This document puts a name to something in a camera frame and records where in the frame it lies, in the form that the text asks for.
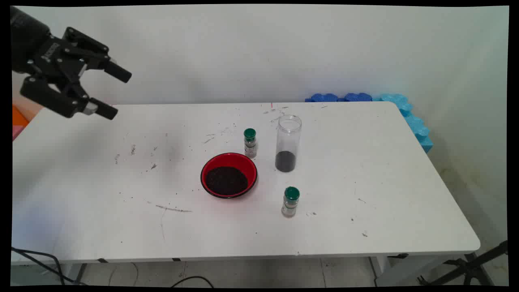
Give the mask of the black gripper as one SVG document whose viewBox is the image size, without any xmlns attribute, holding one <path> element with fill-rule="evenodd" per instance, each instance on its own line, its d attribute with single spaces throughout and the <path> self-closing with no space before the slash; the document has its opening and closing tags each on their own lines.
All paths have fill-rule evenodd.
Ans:
<svg viewBox="0 0 519 292">
<path fill-rule="evenodd" d="M 66 28 L 63 38 L 55 38 L 46 24 L 11 6 L 11 70 L 29 74 L 20 94 L 64 118 L 82 113 L 113 120 L 118 109 L 90 97 L 80 84 L 69 84 L 61 90 L 50 87 L 49 83 L 69 82 L 53 67 L 58 48 L 63 48 L 67 57 L 83 61 L 85 70 L 103 70 L 124 83 L 132 77 L 109 55 L 108 45 L 72 27 Z"/>
</svg>

